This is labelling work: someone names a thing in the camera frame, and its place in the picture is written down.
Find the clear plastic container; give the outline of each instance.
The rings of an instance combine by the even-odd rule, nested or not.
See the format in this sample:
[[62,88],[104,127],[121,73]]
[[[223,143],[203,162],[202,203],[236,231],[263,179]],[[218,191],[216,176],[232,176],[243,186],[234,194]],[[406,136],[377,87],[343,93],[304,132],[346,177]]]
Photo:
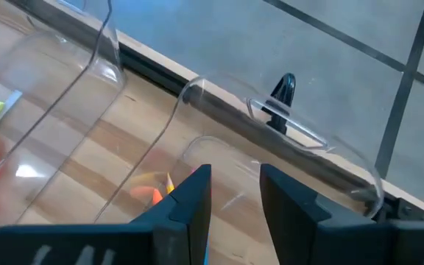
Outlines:
[[[266,124],[268,113],[286,120],[285,135]],[[234,130],[226,127],[232,124]],[[195,168],[211,164],[213,252],[246,264],[277,264],[261,204],[262,163],[369,217],[384,197],[365,159],[311,128],[289,107],[241,81],[198,77],[183,89],[163,132],[97,222],[131,221],[166,196],[171,182],[178,186]]]
[[[89,2],[97,18],[64,1],[0,1],[0,102],[18,98],[0,120],[0,226],[18,221],[124,87],[110,2]],[[54,10],[92,22],[85,41],[58,32],[70,21]]]

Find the orange object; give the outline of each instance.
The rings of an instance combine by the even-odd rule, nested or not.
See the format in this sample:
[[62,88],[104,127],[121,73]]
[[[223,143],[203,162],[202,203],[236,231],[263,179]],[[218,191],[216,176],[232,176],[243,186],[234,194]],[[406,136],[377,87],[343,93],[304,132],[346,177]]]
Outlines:
[[148,186],[139,186],[132,188],[129,194],[131,197],[136,199],[151,198],[151,202],[153,205],[156,205],[163,199],[163,196],[161,196],[161,193],[157,188]]

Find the black clip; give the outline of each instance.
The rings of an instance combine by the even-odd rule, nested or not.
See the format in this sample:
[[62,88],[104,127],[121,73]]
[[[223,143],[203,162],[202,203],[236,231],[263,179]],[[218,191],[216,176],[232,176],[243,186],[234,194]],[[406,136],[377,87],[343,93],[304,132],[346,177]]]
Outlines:
[[384,198],[384,204],[373,218],[377,222],[389,219],[424,221],[424,210],[402,198]]
[[[292,100],[294,99],[294,92],[295,92],[295,76],[291,73],[284,74],[284,76],[280,79],[278,85],[274,88],[274,90],[271,93],[271,96],[280,102],[284,103],[285,105],[291,107]],[[288,115],[289,112],[281,108],[279,105],[275,104],[274,102],[267,100],[266,104],[273,107],[274,109],[280,111],[284,115]],[[273,111],[262,107],[262,111],[268,113],[271,115],[271,120],[268,121],[266,124],[272,127],[274,130],[277,130],[279,133],[286,134],[286,120],[279,116],[278,114],[274,113]]]

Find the wooden table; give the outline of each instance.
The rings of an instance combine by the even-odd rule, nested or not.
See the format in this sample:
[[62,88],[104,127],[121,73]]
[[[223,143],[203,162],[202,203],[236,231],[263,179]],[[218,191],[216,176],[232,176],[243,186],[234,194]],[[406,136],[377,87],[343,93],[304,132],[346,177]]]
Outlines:
[[[34,31],[23,13],[0,1],[0,58],[4,54],[11,54],[7,51],[11,51],[15,43],[20,43]],[[118,34],[122,43],[173,69],[186,79],[196,76],[194,72],[122,32]],[[45,41],[47,50],[52,51],[54,48],[43,36],[36,38],[37,41]],[[81,58],[87,58],[86,54],[80,53]],[[60,93],[60,87],[73,78],[72,72],[73,69],[76,72],[76,68],[70,64],[71,58],[61,54],[65,53],[61,51],[58,54],[60,57],[53,57],[51,52],[45,50],[21,52],[20,56],[29,55],[28,60],[31,62],[53,67],[49,74],[45,74],[44,80],[34,81],[30,85],[22,82],[30,80],[30,77],[7,79],[4,78],[7,76],[5,69],[0,69],[0,95],[7,96],[15,89],[24,91],[17,108],[0,126],[1,155],[11,150],[27,131],[28,124],[48,109],[50,102]],[[54,61],[58,61],[59,65],[54,67]],[[34,69],[27,73],[40,74]],[[144,210],[144,204],[129,195],[132,179],[137,176],[131,174],[131,171],[164,128],[176,99],[131,72],[125,71],[125,77],[122,90],[114,82],[98,77],[80,80],[80,84],[66,96],[60,107],[46,117],[20,146],[19,151],[5,163],[0,173],[0,225],[128,222]],[[224,98],[228,98],[232,105],[238,104],[233,97],[225,95]],[[236,160],[255,158],[260,162],[272,163],[347,207],[356,210],[362,207],[340,191],[250,143],[223,125],[206,116],[203,119],[214,135],[233,142],[245,154],[226,149],[226,153]],[[162,162],[155,165],[142,164],[143,168],[139,171],[167,171],[183,152],[187,141],[201,135],[201,127],[186,120],[179,120],[171,130],[174,132],[170,135],[176,136],[177,140],[162,143],[166,150],[160,154],[164,158]],[[277,264],[261,210],[258,184],[246,178],[253,174],[237,173],[235,165],[226,156],[211,158],[208,155],[210,152],[224,152],[223,149],[219,150],[222,147],[200,147],[195,153],[195,160],[191,164],[180,164],[178,170],[181,173],[173,176],[173,181],[180,181],[198,164],[211,163],[213,166],[211,264]],[[365,170],[343,158],[335,156],[331,159],[341,167],[363,178],[367,177]],[[24,163],[37,165],[35,171],[40,176],[16,177],[15,172]],[[403,197],[424,208],[424,202],[385,181],[384,189],[387,193]]]

